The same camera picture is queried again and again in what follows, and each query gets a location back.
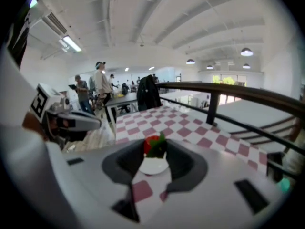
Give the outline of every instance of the ceiling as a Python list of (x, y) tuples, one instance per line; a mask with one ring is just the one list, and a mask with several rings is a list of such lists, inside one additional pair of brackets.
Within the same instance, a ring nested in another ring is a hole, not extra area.
[[(264, 43), (263, 0), (39, 0), (39, 3), (45, 8), (43, 13), (52, 11), (67, 29), (66, 34), (82, 48), (79, 53), (55, 54), (73, 67), (99, 60), (114, 68), (185, 66), (188, 58), (205, 64), (240, 58), (245, 46), (259, 59)], [(33, 37), (29, 40), (31, 46), (46, 48)], [(255, 65), (252, 70), (260, 71), (260, 64)]]

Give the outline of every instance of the dark railing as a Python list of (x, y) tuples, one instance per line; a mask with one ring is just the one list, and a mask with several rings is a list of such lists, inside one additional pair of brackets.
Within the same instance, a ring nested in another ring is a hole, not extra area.
[[(180, 90), (190, 90), (190, 91), (197, 91), (197, 92), (205, 92), (211, 94), (210, 99), (210, 106), (208, 110), (200, 109), (198, 107), (193, 107), (187, 104), (183, 104), (171, 99), (163, 98), (161, 99), (166, 100), (170, 103), (179, 104), (181, 106), (185, 106), (190, 109), (194, 109), (198, 112), (207, 114), (206, 122), (210, 125), (214, 123), (214, 119), (218, 118), (224, 121), (227, 121), (231, 124), (237, 125), (242, 127), (248, 131), (257, 133), (258, 135), (264, 136), (273, 140), (277, 143), (284, 145), (286, 148), (291, 148), (292, 150), (302, 154), (305, 156), (305, 150), (296, 146), (293, 142), (281, 138), (275, 133), (270, 133), (265, 131), (259, 127), (255, 127), (250, 124), (241, 123), (236, 121), (230, 117), (227, 117), (223, 114), (217, 113), (217, 107), (219, 102), (219, 96), (221, 94), (226, 94), (234, 97), (239, 97), (244, 100), (252, 101), (255, 103), (263, 104), (269, 107), (273, 107), (275, 109), (290, 113), (291, 115), (299, 118), (300, 120), (305, 120), (305, 104), (295, 100), (293, 98), (277, 94), (274, 92), (250, 88), (250, 87), (243, 87), (243, 86), (236, 86), (236, 85), (226, 85), (226, 84), (215, 84), (215, 83), (187, 83), (187, 82), (180, 82), (180, 83), (158, 83), (157, 87), (159, 89), (180, 89)], [(273, 169), (281, 171), (283, 174), (286, 174), (292, 178), (296, 178), (296, 174), (284, 170), (282, 166), (277, 165), (272, 161), (268, 161), (269, 167)]]

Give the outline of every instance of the red and white checkered pattern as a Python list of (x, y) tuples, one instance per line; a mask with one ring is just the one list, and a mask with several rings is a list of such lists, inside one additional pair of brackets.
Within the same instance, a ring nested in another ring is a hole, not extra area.
[(225, 151), (242, 159), (264, 175), (267, 153), (227, 132), (167, 106), (128, 114), (117, 118), (117, 143), (144, 139), (163, 132), (166, 138)]

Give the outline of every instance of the fluorescent light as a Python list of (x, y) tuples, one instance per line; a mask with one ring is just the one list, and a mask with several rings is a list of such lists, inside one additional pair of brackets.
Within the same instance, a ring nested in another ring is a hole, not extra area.
[(195, 64), (195, 61), (193, 59), (189, 59), (188, 61), (186, 61), (186, 64)]
[(37, 0), (32, 0), (30, 3), (30, 8), (33, 8), (37, 4)]
[(243, 48), (240, 54), (244, 57), (249, 57), (253, 55), (253, 52), (249, 48)]
[(68, 43), (75, 51), (80, 52), (81, 48), (70, 38), (70, 36), (65, 36), (63, 40)]
[(243, 68), (244, 68), (244, 69), (250, 69), (251, 67), (250, 67), (250, 65), (248, 65), (247, 63), (245, 63), (245, 64), (243, 65)]

